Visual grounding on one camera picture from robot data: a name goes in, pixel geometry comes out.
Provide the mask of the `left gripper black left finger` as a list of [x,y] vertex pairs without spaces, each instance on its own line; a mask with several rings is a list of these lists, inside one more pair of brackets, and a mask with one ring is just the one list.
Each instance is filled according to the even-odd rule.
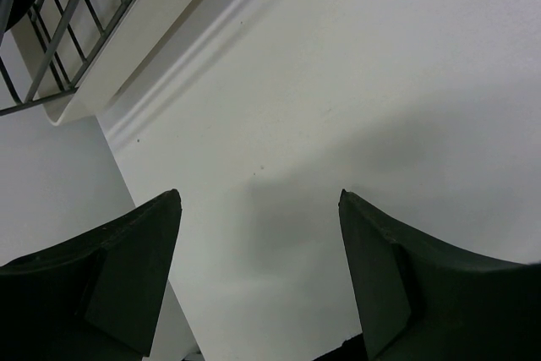
[[1,267],[3,360],[141,360],[182,215],[176,189]]

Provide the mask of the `cream drain tray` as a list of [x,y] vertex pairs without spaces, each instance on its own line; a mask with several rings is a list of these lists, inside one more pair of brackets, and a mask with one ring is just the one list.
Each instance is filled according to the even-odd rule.
[[61,125],[101,112],[154,51],[194,0],[137,0],[93,68],[93,78],[67,110],[52,120]]

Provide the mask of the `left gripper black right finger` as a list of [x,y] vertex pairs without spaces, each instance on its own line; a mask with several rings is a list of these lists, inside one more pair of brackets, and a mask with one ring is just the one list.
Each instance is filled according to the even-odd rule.
[[368,359],[539,359],[539,264],[458,248],[349,191],[338,210]]

